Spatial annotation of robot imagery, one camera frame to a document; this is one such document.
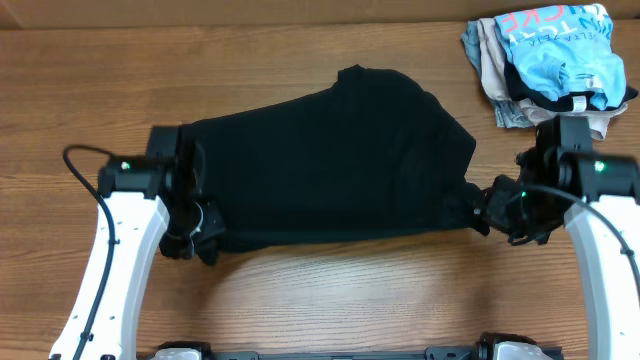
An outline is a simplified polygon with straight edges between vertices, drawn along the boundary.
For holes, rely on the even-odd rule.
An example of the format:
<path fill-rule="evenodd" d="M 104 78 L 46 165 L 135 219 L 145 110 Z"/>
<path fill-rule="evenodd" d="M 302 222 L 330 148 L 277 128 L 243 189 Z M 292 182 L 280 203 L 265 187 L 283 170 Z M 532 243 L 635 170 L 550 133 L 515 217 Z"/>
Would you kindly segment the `black t-shirt with logo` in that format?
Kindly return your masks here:
<path fill-rule="evenodd" d="M 474 138 L 395 70 L 352 66 L 328 89 L 186 124 L 197 196 L 221 224 L 195 241 L 222 252 L 470 228 L 481 189 L 465 174 Z"/>

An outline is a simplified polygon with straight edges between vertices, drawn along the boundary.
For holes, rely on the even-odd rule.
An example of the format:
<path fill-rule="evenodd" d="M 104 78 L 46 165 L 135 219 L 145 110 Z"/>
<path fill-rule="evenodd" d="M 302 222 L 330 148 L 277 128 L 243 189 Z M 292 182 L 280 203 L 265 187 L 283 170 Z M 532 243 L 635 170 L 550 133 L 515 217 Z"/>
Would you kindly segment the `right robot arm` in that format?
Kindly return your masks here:
<path fill-rule="evenodd" d="M 592 359 L 639 356 L 639 164 L 592 147 L 584 117 L 536 128 L 516 157 L 517 179 L 498 176 L 474 211 L 513 246 L 544 244 L 559 227 L 579 265 Z"/>

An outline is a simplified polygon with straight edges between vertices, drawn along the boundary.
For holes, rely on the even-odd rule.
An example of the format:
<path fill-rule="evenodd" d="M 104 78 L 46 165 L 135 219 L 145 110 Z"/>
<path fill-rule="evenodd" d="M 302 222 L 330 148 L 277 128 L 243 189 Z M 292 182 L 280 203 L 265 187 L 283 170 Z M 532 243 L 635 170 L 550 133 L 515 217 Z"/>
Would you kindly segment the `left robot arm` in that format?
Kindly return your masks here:
<path fill-rule="evenodd" d="M 201 199 L 200 148 L 177 126 L 152 128 L 142 156 L 109 154 L 98 184 L 95 240 L 52 359 L 134 359 L 140 311 L 155 255 L 212 264 L 225 225 Z"/>

